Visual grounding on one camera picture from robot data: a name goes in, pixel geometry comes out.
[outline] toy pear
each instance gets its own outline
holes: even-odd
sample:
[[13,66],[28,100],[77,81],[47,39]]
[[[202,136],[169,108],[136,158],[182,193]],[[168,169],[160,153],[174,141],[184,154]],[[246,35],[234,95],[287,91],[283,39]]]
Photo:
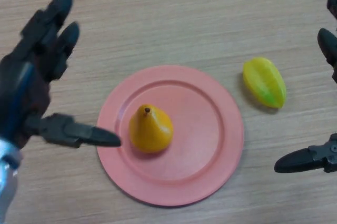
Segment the toy pear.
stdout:
[[157,153],[168,147],[173,136],[170,117],[159,108],[141,105],[129,122],[132,144],[143,153]]

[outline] black robotic finger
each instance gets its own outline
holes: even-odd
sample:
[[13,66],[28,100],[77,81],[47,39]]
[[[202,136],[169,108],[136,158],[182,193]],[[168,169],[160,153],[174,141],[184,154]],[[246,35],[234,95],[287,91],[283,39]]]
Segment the black robotic finger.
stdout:
[[67,18],[73,5],[73,0],[52,0],[47,9],[46,14],[53,17],[50,21],[55,21],[55,24],[61,28]]
[[337,19],[337,0],[328,0],[326,7],[331,14]]
[[320,46],[322,53],[324,54],[327,63],[329,63],[333,68],[334,72],[332,78],[337,83],[337,37],[334,36],[327,29],[320,29],[317,35],[317,41]]
[[51,82],[61,78],[67,69],[67,59],[80,36],[80,27],[76,22],[70,24],[58,37],[52,52],[41,58],[40,71],[45,81]]
[[79,148],[82,143],[102,147],[121,146],[121,140],[116,134],[77,123],[67,114],[55,113],[43,119],[33,114],[26,119],[24,128],[27,133],[40,135],[48,143],[71,148]]

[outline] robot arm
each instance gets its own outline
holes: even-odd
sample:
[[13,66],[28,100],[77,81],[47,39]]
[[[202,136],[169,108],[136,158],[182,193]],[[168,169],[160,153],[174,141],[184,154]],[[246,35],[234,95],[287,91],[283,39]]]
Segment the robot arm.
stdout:
[[[330,13],[337,19],[337,0],[328,0]],[[327,29],[320,29],[318,44],[326,61],[333,67],[332,78],[337,83],[337,37]],[[324,145],[310,146],[280,158],[274,170],[277,173],[294,173],[323,168],[325,172],[337,171],[337,133]]]
[[0,139],[0,224],[11,204],[17,188],[17,169],[22,156],[19,149],[4,139]]
[[71,7],[72,0],[52,0],[46,10],[37,11],[21,31],[18,45],[0,61],[0,223],[16,191],[20,149],[31,136],[72,148],[82,143],[121,145],[114,133],[77,123],[70,115],[43,118],[51,101],[50,83],[67,69],[80,35],[76,22],[57,34]]

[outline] wooden table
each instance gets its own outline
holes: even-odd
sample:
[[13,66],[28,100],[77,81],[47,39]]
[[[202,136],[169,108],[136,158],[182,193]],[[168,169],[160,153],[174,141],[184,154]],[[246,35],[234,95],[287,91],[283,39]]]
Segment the wooden table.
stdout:
[[[9,53],[33,13],[49,0],[0,0],[0,49]],[[326,0],[75,0],[68,21],[81,25],[62,81],[52,86],[48,114],[95,124],[111,90],[148,66],[180,64],[219,80],[245,123],[241,163],[208,199],[157,209],[123,195],[101,169],[93,147],[78,150],[33,138],[23,150],[19,190],[8,223],[287,223],[336,222],[336,174],[276,174],[275,161],[336,132],[337,89],[316,42],[336,21]],[[242,90],[244,61],[270,58],[288,88],[277,114]]]

